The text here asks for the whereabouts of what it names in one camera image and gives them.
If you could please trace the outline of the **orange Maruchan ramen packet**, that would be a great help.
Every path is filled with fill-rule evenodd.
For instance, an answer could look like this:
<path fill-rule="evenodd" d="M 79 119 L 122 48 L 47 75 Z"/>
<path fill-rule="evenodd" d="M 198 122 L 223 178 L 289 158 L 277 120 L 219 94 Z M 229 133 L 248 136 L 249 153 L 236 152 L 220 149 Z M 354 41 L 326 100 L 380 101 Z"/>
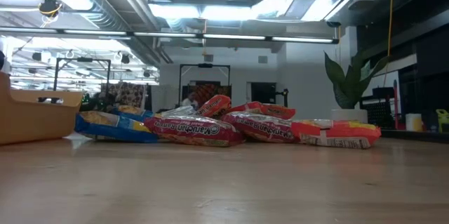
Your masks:
<path fill-rule="evenodd" d="M 368 149 L 381 136 L 380 128 L 372 124 L 329 119 L 293 121 L 291 131 L 303 144 L 350 149 Z"/>
<path fill-rule="evenodd" d="M 260 103 L 258 101 L 253 101 L 244 105 L 232 107 L 226 111 L 226 113 L 230 112 L 251 112 L 256 114 L 264 114 L 280 119 L 292 119 L 296 114 L 296 110 L 293 108 L 275 104 Z"/>
<path fill-rule="evenodd" d="M 230 97 L 226 95 L 214 95 L 196 111 L 196 115 L 216 118 L 222 116 L 230 107 Z"/>

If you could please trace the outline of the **red Maruchan ramen packet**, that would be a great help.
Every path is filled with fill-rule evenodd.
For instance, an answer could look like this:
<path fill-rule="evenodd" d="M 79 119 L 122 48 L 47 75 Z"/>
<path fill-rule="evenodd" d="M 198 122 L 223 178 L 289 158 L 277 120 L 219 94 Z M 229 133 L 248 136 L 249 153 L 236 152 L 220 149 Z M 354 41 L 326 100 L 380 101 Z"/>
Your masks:
<path fill-rule="evenodd" d="M 291 131 L 291 120 L 265 114 L 230 112 L 221 120 L 231 124 L 244 135 L 266 143 L 299 143 Z"/>
<path fill-rule="evenodd" d="M 144 125 L 159 139 L 185 145 L 231 147 L 245 142 L 231 124 L 196 115 L 173 115 L 145 119 Z"/>

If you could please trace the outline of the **patterned hanging cloth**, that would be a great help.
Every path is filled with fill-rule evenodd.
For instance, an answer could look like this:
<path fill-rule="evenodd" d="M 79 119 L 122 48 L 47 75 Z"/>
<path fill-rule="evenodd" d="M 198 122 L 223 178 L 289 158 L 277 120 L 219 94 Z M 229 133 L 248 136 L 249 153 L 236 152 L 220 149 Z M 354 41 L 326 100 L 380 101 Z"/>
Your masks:
<path fill-rule="evenodd" d="M 195 92 L 196 101 L 199 106 L 210 100 L 215 95 L 232 96 L 231 86 L 218 86 L 215 84 L 202 84 L 199 86 L 189 86 L 189 92 Z"/>
<path fill-rule="evenodd" d="M 101 84 L 101 92 L 107 94 L 107 100 L 111 105 L 141 107 L 145 98 L 145 91 L 145 85 L 128 82 L 109 84 L 108 91 L 106 91 L 106 84 Z"/>

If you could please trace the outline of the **person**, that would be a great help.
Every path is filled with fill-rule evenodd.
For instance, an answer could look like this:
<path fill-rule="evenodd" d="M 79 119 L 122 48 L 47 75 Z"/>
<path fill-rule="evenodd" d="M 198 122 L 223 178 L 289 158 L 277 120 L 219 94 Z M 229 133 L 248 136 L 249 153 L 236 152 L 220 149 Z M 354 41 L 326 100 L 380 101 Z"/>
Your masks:
<path fill-rule="evenodd" d="M 193 107 L 195 110 L 199 108 L 199 103 L 196 100 L 196 93 L 191 92 L 188 96 L 182 101 L 181 106 L 183 107 Z"/>

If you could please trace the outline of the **dark monitor screen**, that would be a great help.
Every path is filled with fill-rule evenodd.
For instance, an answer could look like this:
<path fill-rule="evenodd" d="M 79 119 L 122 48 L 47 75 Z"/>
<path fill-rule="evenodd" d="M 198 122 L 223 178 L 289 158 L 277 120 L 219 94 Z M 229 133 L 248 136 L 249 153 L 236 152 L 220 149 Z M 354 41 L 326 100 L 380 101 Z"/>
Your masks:
<path fill-rule="evenodd" d="M 276 103 L 276 84 L 265 82 L 253 82 L 250 84 L 251 101 L 260 103 Z"/>

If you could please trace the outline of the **long linear ceiling light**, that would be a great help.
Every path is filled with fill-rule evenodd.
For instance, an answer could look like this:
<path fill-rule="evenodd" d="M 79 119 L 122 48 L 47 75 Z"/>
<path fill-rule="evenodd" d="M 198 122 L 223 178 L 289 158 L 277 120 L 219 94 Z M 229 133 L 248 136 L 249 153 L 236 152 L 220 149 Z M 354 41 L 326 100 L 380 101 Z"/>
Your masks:
<path fill-rule="evenodd" d="M 316 38 L 316 37 L 280 37 L 280 36 L 260 36 L 244 34 L 211 34 L 211 33 L 178 33 L 178 32 L 134 32 L 134 31 L 104 31 L 88 29 L 52 29 L 33 27 L 4 27 L 0 26 L 0 33 L 14 34 L 48 34 L 48 35 L 81 35 L 94 37 L 118 38 L 176 38 L 176 39 L 223 39 L 242 41 L 266 41 L 266 42 L 288 42 L 306 44 L 338 44 L 339 39 Z"/>

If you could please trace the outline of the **bright ceiling light panel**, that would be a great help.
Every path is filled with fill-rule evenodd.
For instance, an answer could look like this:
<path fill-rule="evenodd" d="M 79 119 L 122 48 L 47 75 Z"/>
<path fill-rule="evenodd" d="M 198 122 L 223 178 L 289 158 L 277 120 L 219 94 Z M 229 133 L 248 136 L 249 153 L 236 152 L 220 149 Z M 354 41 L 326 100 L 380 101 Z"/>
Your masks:
<path fill-rule="evenodd" d="M 154 16 L 165 19 L 203 18 L 218 21 L 245 21 L 256 19 L 257 15 L 249 7 L 236 6 L 183 6 L 150 4 Z"/>
<path fill-rule="evenodd" d="M 307 12 L 302 16 L 301 21 L 329 21 L 350 1 L 351 0 L 315 0 Z"/>

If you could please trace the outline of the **snake plant in white pot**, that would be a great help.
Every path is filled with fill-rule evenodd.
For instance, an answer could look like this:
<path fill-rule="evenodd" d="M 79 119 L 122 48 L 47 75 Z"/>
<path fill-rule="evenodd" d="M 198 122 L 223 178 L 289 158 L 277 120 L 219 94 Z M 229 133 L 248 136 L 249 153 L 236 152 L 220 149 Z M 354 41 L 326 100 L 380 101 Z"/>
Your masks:
<path fill-rule="evenodd" d="M 360 102 L 371 79 L 387 66 L 388 57 L 384 56 L 372 67 L 364 54 L 357 53 L 351 58 L 346 72 L 327 53 L 324 53 L 324 59 L 326 74 L 333 85 L 335 101 L 340 107 L 331 111 L 331 119 L 367 123 L 367 110 L 356 109 L 356 105 Z"/>

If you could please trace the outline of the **black mesh crate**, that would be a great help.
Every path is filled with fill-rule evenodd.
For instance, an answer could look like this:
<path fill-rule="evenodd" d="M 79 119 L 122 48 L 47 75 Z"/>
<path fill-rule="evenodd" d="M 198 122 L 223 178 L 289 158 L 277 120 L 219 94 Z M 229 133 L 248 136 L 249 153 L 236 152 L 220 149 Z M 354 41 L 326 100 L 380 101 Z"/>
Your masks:
<path fill-rule="evenodd" d="M 368 123 L 381 129 L 395 129 L 395 121 L 391 110 L 389 97 L 376 98 L 375 96 L 362 97 L 359 107 L 367 111 Z"/>

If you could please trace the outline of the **yellow-orange plastic bin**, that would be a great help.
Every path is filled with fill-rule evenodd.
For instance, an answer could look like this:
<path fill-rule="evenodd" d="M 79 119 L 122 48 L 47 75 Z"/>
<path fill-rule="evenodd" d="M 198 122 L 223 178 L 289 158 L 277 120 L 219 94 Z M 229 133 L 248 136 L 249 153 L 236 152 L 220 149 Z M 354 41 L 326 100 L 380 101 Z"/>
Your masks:
<path fill-rule="evenodd" d="M 15 90 L 0 72 L 0 145 L 70 135 L 82 98 L 82 92 Z"/>

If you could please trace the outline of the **black ceiling dome device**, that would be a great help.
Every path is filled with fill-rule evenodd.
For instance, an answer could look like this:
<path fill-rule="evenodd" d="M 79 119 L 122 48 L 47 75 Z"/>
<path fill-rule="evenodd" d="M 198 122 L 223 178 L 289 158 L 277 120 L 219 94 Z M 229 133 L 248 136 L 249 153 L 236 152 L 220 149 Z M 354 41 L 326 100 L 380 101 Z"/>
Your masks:
<path fill-rule="evenodd" d="M 43 0 L 38 6 L 40 14 L 48 18 L 55 18 L 61 8 L 62 3 L 58 0 Z"/>

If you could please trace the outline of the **yellow-green container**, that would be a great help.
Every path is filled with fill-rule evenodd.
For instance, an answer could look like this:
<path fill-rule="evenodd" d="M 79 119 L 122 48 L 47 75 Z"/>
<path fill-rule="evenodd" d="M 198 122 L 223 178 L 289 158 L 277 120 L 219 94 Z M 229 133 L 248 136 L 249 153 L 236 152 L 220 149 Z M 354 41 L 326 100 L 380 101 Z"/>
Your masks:
<path fill-rule="evenodd" d="M 436 110 L 438 116 L 438 132 L 449 133 L 449 112 L 444 109 Z"/>

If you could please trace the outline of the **black background rig frame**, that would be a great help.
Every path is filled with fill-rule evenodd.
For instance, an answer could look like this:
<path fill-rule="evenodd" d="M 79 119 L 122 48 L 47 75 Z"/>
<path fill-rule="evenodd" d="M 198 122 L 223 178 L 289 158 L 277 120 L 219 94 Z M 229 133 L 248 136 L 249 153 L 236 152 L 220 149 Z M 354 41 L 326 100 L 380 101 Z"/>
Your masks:
<path fill-rule="evenodd" d="M 105 91 L 106 93 L 109 93 L 109 80 L 110 80 L 110 73 L 111 73 L 111 66 L 112 62 L 109 59 L 94 59 L 94 58 L 87 58 L 87 57 L 80 57 L 80 58 L 56 58 L 56 64 L 55 64 L 55 74 L 54 74 L 54 81 L 53 81 L 53 90 L 56 91 L 58 88 L 58 75 L 59 71 L 62 70 L 66 64 L 68 64 L 71 61 L 77 61 L 77 62 L 106 62 L 107 63 L 107 78 L 106 78 L 106 86 Z"/>
<path fill-rule="evenodd" d="M 182 101 L 181 101 L 181 97 L 182 97 L 182 77 L 183 77 L 184 73 L 187 73 L 189 71 L 189 70 L 187 70 L 187 71 L 183 72 L 182 71 L 183 67 L 197 67 L 197 68 L 214 68 L 214 67 L 217 67 L 217 68 L 220 68 L 220 69 L 222 67 L 227 68 L 228 73 L 225 76 L 227 77 L 227 80 L 228 80 L 227 81 L 227 85 L 231 86 L 231 83 L 230 83 L 231 66 L 230 65 L 214 65 L 214 64 L 205 63 L 205 62 L 199 63 L 199 64 L 180 64 L 180 66 L 179 66 L 179 76 L 178 76 L 178 103 L 177 103 L 178 105 L 182 104 Z"/>

